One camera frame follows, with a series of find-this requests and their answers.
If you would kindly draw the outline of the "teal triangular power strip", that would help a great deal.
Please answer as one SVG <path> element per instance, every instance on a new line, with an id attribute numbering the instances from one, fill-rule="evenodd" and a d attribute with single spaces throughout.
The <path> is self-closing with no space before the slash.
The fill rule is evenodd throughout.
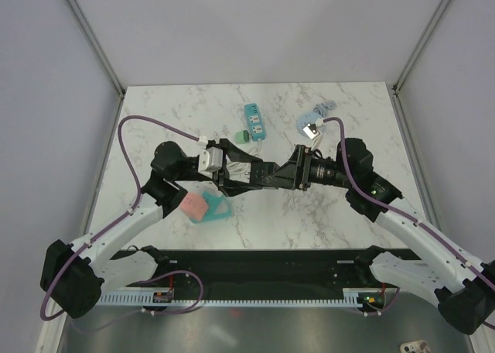
<path id="1" fill-rule="evenodd" d="M 205 190 L 202 192 L 201 196 L 206 201 L 208 208 L 205 215 L 199 221 L 191 219 L 194 224 L 223 220 L 232 215 L 229 201 L 223 194 L 217 195 Z"/>

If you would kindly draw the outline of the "blue rectangular power strip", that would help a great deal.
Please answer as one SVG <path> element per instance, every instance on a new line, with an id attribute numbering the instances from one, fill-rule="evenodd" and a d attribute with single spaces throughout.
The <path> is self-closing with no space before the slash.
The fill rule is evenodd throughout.
<path id="1" fill-rule="evenodd" d="M 247 130 L 254 142 L 266 139 L 266 130 L 261 112 L 255 103 L 244 106 L 244 116 L 247 122 Z"/>

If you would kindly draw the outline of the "pink cube socket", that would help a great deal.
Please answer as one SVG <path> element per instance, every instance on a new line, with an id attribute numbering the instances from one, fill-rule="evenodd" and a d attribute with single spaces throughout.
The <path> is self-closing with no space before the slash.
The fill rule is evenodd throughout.
<path id="1" fill-rule="evenodd" d="M 202 221 L 208 211 L 208 203 L 195 193 L 187 193 L 179 205 L 179 209 L 191 220 Z"/>

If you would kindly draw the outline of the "black cube charger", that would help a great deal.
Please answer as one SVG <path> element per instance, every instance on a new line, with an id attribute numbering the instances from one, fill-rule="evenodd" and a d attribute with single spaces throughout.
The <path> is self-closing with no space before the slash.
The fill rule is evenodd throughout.
<path id="1" fill-rule="evenodd" d="M 268 175 L 268 164 L 264 162 L 251 163 L 249 172 L 249 184 L 263 186 L 264 179 Z"/>

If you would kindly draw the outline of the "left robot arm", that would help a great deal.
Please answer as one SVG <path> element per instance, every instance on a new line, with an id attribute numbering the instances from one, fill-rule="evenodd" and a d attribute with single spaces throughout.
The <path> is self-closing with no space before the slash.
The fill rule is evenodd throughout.
<path id="1" fill-rule="evenodd" d="M 129 208 L 99 231 L 66 244 L 60 240 L 46 250 L 40 286 L 46 300 L 53 300 L 72 318 L 89 312 L 101 295 L 132 283 L 149 281 L 161 286 L 169 279 L 169 266 L 160 261 L 154 247 L 115 260 L 114 255 L 145 229 L 174 210 L 200 222 L 216 208 L 203 195 L 188 192 L 181 181 L 210 181 L 225 196 L 250 190 L 250 185 L 230 173 L 232 163 L 261 162 L 227 139 L 210 140 L 196 157 L 187 156 L 175 142 L 163 142 L 154 152 L 151 174 L 137 186 Z"/>

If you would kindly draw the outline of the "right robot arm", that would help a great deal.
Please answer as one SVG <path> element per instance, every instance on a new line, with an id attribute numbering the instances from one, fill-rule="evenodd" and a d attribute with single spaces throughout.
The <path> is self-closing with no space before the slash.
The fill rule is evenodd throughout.
<path id="1" fill-rule="evenodd" d="M 437 307 L 457 331 L 471 335 L 494 312 L 494 264 L 484 262 L 425 220 L 402 192 L 374 172 L 373 155 L 361 139 L 346 138 L 335 159 L 298 145 L 282 166 L 272 164 L 263 179 L 270 187 L 306 190 L 317 183 L 347 190 L 349 205 L 406 244 L 426 265 L 417 270 L 379 250 L 354 266 L 356 281 L 399 286 Z"/>

